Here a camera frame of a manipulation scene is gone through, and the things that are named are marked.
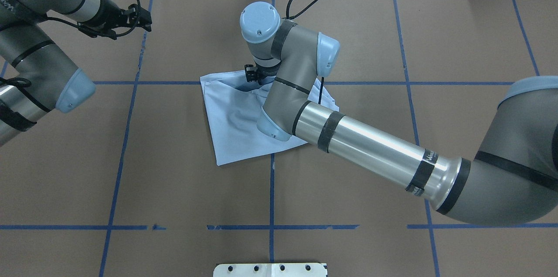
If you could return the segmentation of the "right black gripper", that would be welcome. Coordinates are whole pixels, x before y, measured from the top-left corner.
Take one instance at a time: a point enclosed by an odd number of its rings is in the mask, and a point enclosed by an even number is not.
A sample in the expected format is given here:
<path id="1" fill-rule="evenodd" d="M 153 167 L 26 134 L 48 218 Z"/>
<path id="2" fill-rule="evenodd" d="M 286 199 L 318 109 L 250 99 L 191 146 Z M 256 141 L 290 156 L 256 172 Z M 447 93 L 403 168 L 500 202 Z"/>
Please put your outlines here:
<path id="1" fill-rule="evenodd" d="M 277 76 L 278 70 L 279 64 L 271 67 L 265 67 L 259 64 L 244 65 L 246 81 L 257 82 L 259 85 L 265 85 L 273 82 Z"/>

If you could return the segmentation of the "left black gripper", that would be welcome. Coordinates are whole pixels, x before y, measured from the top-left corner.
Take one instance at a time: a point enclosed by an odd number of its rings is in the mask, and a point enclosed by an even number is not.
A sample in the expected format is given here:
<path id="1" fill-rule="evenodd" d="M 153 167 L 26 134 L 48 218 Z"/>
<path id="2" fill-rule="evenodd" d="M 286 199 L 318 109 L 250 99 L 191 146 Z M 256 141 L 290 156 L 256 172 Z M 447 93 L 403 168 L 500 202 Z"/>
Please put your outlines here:
<path id="1" fill-rule="evenodd" d="M 108 37 L 117 40 L 135 28 L 151 32 L 151 13 L 141 6 L 141 1 L 122 9 L 112 0 L 82 0 L 78 7 L 66 14 L 80 32 L 92 38 Z"/>

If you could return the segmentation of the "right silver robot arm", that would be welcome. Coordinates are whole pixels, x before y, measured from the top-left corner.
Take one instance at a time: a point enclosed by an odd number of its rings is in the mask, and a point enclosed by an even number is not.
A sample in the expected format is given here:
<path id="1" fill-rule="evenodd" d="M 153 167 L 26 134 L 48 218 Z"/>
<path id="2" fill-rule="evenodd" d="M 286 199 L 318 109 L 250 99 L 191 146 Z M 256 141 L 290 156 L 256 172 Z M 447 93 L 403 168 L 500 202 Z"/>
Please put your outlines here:
<path id="1" fill-rule="evenodd" d="M 247 79 L 271 76 L 257 118 L 276 140 L 298 138 L 373 172 L 439 215 L 480 226 L 515 226 L 557 209 L 557 76 L 514 82 L 473 158 L 447 156 L 310 98 L 329 76 L 340 43 L 282 17 L 266 1 L 247 5 L 239 27 L 254 65 Z"/>

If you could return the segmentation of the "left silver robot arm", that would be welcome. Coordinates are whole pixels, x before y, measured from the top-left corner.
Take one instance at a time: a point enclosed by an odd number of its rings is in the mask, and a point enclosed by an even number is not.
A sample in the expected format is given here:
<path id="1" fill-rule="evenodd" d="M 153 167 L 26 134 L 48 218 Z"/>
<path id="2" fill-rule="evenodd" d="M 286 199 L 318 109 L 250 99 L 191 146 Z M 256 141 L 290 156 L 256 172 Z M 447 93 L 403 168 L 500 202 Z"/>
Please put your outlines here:
<path id="1" fill-rule="evenodd" d="M 68 113 L 96 91 L 95 84 L 39 24 L 68 25 L 88 37 L 117 40 L 136 28 L 151 31 L 140 0 L 126 9 L 113 0 L 1 0 L 1 56 L 18 75 L 1 78 L 1 137 L 5 145 L 54 109 Z"/>

